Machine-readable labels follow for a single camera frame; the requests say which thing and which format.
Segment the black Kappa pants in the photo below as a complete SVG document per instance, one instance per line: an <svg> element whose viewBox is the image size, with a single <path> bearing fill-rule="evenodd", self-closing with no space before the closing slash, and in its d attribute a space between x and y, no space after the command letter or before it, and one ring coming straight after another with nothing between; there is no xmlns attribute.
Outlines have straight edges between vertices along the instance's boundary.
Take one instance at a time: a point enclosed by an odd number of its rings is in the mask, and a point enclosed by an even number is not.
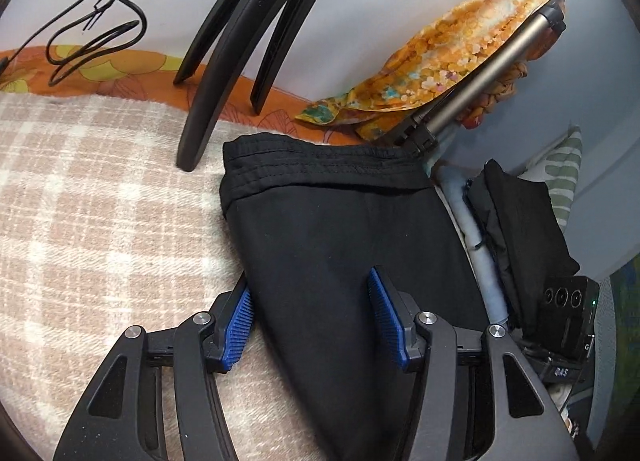
<svg viewBox="0 0 640 461"><path fill-rule="evenodd" d="M376 326L368 274L450 325L488 317L442 199L399 149L256 134L222 148L220 203L259 324L324 454L388 460L413 378Z"/></svg>

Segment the black folded garment on stack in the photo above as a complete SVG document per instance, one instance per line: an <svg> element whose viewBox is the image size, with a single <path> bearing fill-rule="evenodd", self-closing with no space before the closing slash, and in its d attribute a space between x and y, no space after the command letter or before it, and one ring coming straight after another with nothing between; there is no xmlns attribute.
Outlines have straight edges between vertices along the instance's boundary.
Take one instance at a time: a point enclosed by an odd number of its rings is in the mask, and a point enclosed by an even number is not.
<svg viewBox="0 0 640 461"><path fill-rule="evenodd" d="M538 305L550 278L570 278L579 270L552 210L547 185L506 173L488 161L465 190L489 250L494 254L510 323L531 339Z"/></svg>

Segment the green leaf pattern pillow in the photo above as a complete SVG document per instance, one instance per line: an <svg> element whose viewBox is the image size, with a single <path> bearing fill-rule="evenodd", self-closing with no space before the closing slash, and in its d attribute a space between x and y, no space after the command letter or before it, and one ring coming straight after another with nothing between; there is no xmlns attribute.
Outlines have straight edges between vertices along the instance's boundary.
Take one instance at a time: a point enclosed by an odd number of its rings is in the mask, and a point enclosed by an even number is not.
<svg viewBox="0 0 640 461"><path fill-rule="evenodd" d="M521 179L543 182L547 186L562 233L570 218L581 168L582 131L578 126L570 126L565 135L531 158L518 175Z"/></svg>

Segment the light blue folded jeans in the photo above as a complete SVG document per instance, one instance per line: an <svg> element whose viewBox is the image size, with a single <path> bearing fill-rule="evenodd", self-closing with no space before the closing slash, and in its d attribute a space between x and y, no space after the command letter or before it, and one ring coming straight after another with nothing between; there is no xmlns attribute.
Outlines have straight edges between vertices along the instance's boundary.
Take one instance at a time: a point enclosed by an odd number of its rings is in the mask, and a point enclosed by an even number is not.
<svg viewBox="0 0 640 461"><path fill-rule="evenodd" d="M433 169L433 176L444 195L447 210L454 220L459 238L468 256L490 323L506 325L508 306L497 273L497 266L465 201L464 189L469 177L454 166Z"/></svg>

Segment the beige plaid bed blanket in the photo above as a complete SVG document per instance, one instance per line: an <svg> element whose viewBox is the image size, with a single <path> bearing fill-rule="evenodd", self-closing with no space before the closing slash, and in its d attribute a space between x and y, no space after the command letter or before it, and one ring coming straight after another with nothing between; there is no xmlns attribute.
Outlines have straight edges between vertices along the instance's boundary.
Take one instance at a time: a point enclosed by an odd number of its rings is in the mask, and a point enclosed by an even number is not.
<svg viewBox="0 0 640 461"><path fill-rule="evenodd" d="M180 325L239 278L221 146L250 128L220 123L184 173L183 120L157 102L1 97L1 402L42 459L129 325Z"/></svg>

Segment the orange floral bed sheet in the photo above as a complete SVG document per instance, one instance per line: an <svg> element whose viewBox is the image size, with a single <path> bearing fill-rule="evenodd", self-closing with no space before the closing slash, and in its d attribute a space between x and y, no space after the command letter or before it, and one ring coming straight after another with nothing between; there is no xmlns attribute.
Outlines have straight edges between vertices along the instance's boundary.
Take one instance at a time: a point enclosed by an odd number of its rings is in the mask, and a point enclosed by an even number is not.
<svg viewBox="0 0 640 461"><path fill-rule="evenodd" d="M100 57L51 87L52 65L44 55L44 48L35 46L21 52L1 74L1 90L61 98L95 95L152 101L186 111L192 104L204 68L199 66L186 83L176 86L172 81L181 62L180 58L168 54L129 49ZM270 91L264 109L256 114L250 105L253 85L249 78L239 78L220 114L222 121L332 146L360 143L350 129L321 128L298 121L296 115L307 106L307 101L280 89Z"/></svg>

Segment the black mini tripod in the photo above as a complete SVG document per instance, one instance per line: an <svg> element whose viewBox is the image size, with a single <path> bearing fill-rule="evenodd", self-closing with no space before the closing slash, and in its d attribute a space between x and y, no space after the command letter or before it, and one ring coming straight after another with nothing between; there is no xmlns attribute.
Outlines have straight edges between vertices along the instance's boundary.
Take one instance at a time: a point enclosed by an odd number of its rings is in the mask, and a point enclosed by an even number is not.
<svg viewBox="0 0 640 461"><path fill-rule="evenodd" d="M254 112L262 112L283 61L316 1L215 2L174 78L176 85L184 83L194 75L205 55L212 54L183 126L176 158L178 168L191 172L198 166L233 87L262 36L274 24L276 27L250 92Z"/></svg>

